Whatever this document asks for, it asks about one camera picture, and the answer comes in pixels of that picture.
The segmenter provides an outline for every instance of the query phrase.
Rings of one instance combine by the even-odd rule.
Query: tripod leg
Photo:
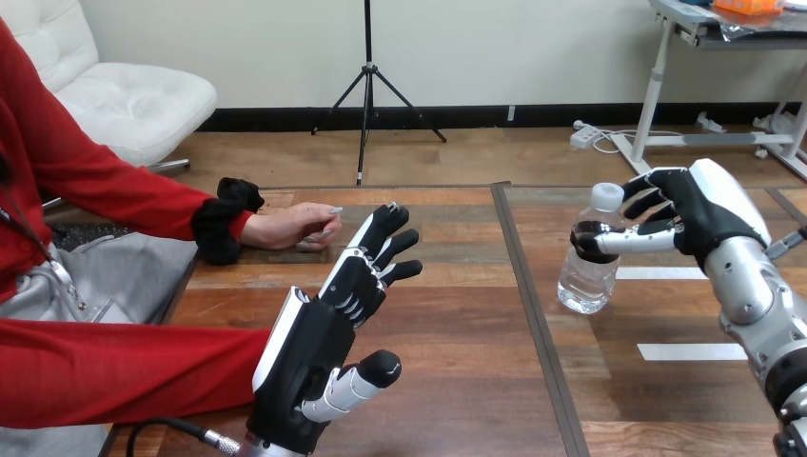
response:
[[[370,85],[372,83],[372,74],[367,75],[367,81],[364,82],[364,118],[362,120],[362,139],[359,142],[359,176],[356,178],[356,186],[362,184],[362,169],[364,168],[364,145],[367,144],[367,115],[370,109]]]
[[[381,74],[381,72],[380,72],[380,71],[376,71],[376,74],[378,74],[378,77],[379,77],[379,78],[382,80],[382,82],[383,82],[384,84],[386,84],[386,86],[387,86],[387,87],[388,87],[390,90],[392,90],[392,91],[393,91],[393,93],[395,93],[396,95],[398,95],[398,98],[400,98],[402,102],[406,103],[406,105],[407,105],[408,107],[410,107],[410,108],[411,108],[411,109],[412,109],[412,110],[415,112],[415,114],[418,116],[418,119],[421,121],[421,124],[423,124],[423,126],[424,126],[424,127],[426,127],[427,129],[430,129],[431,131],[435,132],[435,134],[437,134],[437,136],[438,136],[438,137],[440,137],[440,139],[441,139],[441,140],[443,140],[443,142],[444,142],[444,143],[448,141],[448,140],[446,140],[446,139],[445,139],[445,137],[443,136],[443,134],[442,134],[442,133],[440,133],[440,131],[439,131],[439,130],[437,130],[437,129],[432,129],[432,128],[429,126],[428,122],[427,122],[427,121],[426,121],[426,119],[423,117],[423,115],[421,114],[421,112],[420,112],[420,111],[418,111],[418,109],[417,109],[417,108],[415,108],[415,107],[414,107],[414,106],[413,106],[411,103],[409,103],[409,101],[408,101],[408,100],[406,100],[406,97],[404,97],[404,95],[403,95],[402,93],[398,92],[398,90],[397,90],[397,89],[395,89],[395,86],[393,86],[393,85],[392,85],[392,83],[390,83],[390,82],[389,82],[389,81],[388,81],[386,78],[384,78],[384,76]]]
[[[329,109],[328,112],[325,114],[325,117],[323,117],[323,120],[322,122],[320,122],[320,125],[318,127],[315,127],[314,130],[311,131],[312,135],[316,135],[317,132],[320,131],[320,127],[323,127],[325,124],[327,124],[327,121],[330,120],[330,116],[333,115],[333,111],[335,111],[336,108],[338,108],[342,104],[345,98],[347,98],[347,95],[353,90],[353,88],[356,87],[357,84],[359,84],[359,81],[361,81],[366,74],[367,73],[364,70],[362,70],[362,72],[359,73],[359,76],[356,76],[356,79],[353,80],[353,82],[350,84],[350,87],[347,88],[347,90],[342,94],[341,97],[339,97],[339,100],[337,100],[333,108]]]
[[[374,112],[375,111],[375,103],[374,103],[375,95],[373,95],[373,74],[372,73],[368,74],[367,79],[370,82],[370,95],[369,95],[369,100],[368,100],[369,108],[367,109],[367,129],[370,130],[370,129],[372,129],[373,119],[375,119],[375,112]],[[370,137],[370,134],[368,133],[367,136],[364,139],[365,144],[367,143],[367,138],[369,138],[369,137]]]

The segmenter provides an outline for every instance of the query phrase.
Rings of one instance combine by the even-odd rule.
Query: white bottle cap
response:
[[[591,189],[591,208],[602,212],[617,212],[625,191],[611,183],[599,183]]]

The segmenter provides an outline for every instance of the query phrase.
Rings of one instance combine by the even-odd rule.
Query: lanyard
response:
[[[36,245],[39,248],[44,249],[44,246],[42,245],[42,241],[39,240],[39,237],[36,236],[36,233],[33,233],[29,228],[27,228],[27,227],[23,226],[22,224],[20,224],[19,222],[17,222],[17,220],[14,219],[13,217],[11,217],[9,212],[6,211],[5,209],[3,209],[3,207],[0,207],[0,220],[6,222],[6,224],[9,227],[16,230],[17,232],[19,232],[21,235],[25,236],[26,238],[29,238],[32,242],[36,243]],[[48,250],[44,249],[43,253],[48,258],[48,260],[50,260],[50,253],[48,252]]]
[[[10,192],[6,189],[6,187],[5,186],[0,187],[3,188],[3,191],[6,193],[6,196],[8,196],[10,199],[11,195]],[[3,207],[0,207],[0,221],[6,222],[6,224],[9,227],[18,231],[20,234],[36,243],[36,246],[39,247],[40,250],[42,250],[42,253],[48,260],[48,263],[50,263],[50,267],[53,268],[53,273],[56,275],[56,278],[59,280],[60,283],[62,283],[62,286],[67,288],[70,296],[78,304],[78,308],[82,311],[86,309],[87,304],[79,297],[78,290],[76,290],[75,286],[73,285],[73,280],[70,277],[70,273],[68,273],[68,271],[65,269],[65,266],[57,262],[56,259],[54,259],[52,255],[50,255],[50,252],[48,251],[47,248],[45,248],[45,245],[42,243],[42,240],[40,240],[39,237],[36,236],[36,232],[33,231],[33,228],[30,227],[28,221],[25,220],[25,215],[23,215],[22,210],[16,204],[14,204],[14,208],[17,210],[19,216],[23,218],[23,221],[25,221],[26,224],[24,226],[20,224],[16,219],[11,217],[9,212],[3,209]]]

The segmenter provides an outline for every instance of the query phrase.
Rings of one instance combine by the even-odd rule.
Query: power strip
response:
[[[585,125],[582,129],[575,132],[571,138],[569,138],[569,143],[574,148],[578,149],[586,149],[590,148],[591,145],[600,138],[602,133],[600,129],[596,127]]]

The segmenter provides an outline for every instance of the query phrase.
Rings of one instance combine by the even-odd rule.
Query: black baseboard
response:
[[[795,113],[798,103],[788,105]],[[750,124],[755,117],[771,114],[776,103],[661,103],[656,109],[656,125],[695,124],[698,113],[721,124]],[[641,103],[599,105],[517,105],[512,121],[508,106],[425,107],[421,112],[438,129],[479,129],[494,127],[571,127],[581,119],[595,126],[636,125]],[[309,131],[318,127],[327,108],[224,108],[217,109],[199,131]],[[373,129],[421,129],[418,119],[407,108],[376,108]],[[362,128],[362,109],[339,109],[320,130]]]

